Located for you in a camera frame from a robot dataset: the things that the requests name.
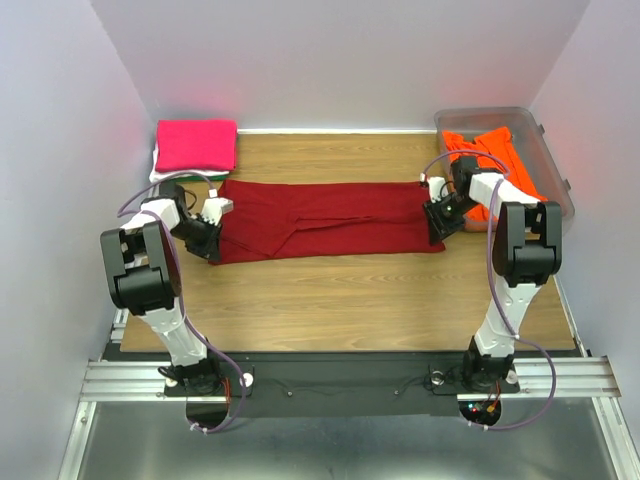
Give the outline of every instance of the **black cable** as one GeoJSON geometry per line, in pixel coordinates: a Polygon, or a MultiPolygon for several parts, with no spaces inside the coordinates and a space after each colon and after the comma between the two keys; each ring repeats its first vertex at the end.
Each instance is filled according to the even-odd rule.
{"type": "Polygon", "coordinates": [[[196,203],[198,203],[198,196],[192,190],[187,190],[186,188],[184,189],[184,193],[188,193],[193,197],[193,203],[187,207],[187,210],[191,210],[196,206],[196,203]]]}

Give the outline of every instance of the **orange cloth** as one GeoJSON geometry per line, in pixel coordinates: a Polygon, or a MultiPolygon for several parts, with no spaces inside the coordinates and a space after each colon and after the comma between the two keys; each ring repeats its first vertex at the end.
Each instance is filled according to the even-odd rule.
{"type": "MultiPolygon", "coordinates": [[[[527,195],[536,197],[541,201],[545,201],[546,198],[538,193],[535,185],[531,181],[531,177],[527,173],[527,169],[522,164],[522,160],[516,153],[516,149],[511,143],[511,132],[507,127],[500,127],[497,130],[484,133],[476,137],[475,143],[467,142],[464,137],[459,133],[442,132],[444,142],[447,146],[447,150],[478,150],[484,153],[490,153],[494,157],[498,157],[502,160],[511,174],[507,177],[511,183],[522,190],[527,195]]],[[[449,160],[453,162],[460,154],[450,155],[449,160]]],[[[483,168],[497,168],[503,171],[503,168],[496,162],[487,157],[476,156],[478,159],[478,166],[483,168]]],[[[472,208],[466,215],[466,218],[474,222],[486,223],[489,221],[489,211],[482,205],[472,208]]]]}

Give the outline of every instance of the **clear plastic bin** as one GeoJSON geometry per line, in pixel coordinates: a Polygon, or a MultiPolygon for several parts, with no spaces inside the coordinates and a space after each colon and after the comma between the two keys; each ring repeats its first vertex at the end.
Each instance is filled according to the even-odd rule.
{"type": "MultiPolygon", "coordinates": [[[[442,136],[444,130],[460,133],[465,140],[473,141],[478,135],[507,127],[512,134],[513,146],[538,192],[560,204],[565,226],[573,218],[575,208],[569,197],[569,182],[560,177],[542,138],[544,129],[536,123],[527,109],[496,107],[440,110],[434,118],[441,153],[447,150],[442,136]]],[[[444,159],[442,166],[449,173],[450,163],[447,159],[444,159]]]]}

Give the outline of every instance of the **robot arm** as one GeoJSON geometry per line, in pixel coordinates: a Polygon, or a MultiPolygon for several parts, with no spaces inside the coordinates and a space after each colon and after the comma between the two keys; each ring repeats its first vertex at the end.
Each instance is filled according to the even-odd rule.
{"type": "Polygon", "coordinates": [[[452,163],[455,191],[442,178],[428,180],[431,200],[424,205],[432,243],[438,243],[464,227],[464,214],[480,204],[490,208],[498,187],[494,216],[498,225],[493,243],[494,286],[511,330],[492,298],[482,326],[471,339],[463,363],[463,376],[471,386],[485,387],[506,378],[513,363],[515,339],[527,308],[562,261],[562,211],[555,202],[540,202],[494,169],[479,168],[474,157],[452,163]],[[538,238],[527,237],[527,232],[538,238]]]}
{"type": "Polygon", "coordinates": [[[167,376],[201,394],[216,383],[219,367],[185,324],[179,305],[182,285],[178,263],[166,231],[184,240],[189,252],[219,260],[220,221],[232,208],[230,200],[211,190],[201,214],[191,215],[184,189],[161,185],[159,196],[145,201],[140,213],[100,237],[113,303],[139,316],[160,337],[171,354],[167,376]],[[142,264],[135,265],[136,259],[142,264]]]}

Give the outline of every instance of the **gray floor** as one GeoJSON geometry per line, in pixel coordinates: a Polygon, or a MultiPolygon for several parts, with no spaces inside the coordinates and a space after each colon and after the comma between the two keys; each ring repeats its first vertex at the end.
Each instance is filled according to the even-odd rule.
{"type": "MultiPolygon", "coordinates": [[[[540,401],[504,402],[501,424],[540,401]]],[[[177,403],[100,405],[81,479],[594,479],[616,478],[592,403],[557,399],[538,423],[482,432],[421,416],[240,421],[190,432],[177,403]]]]}

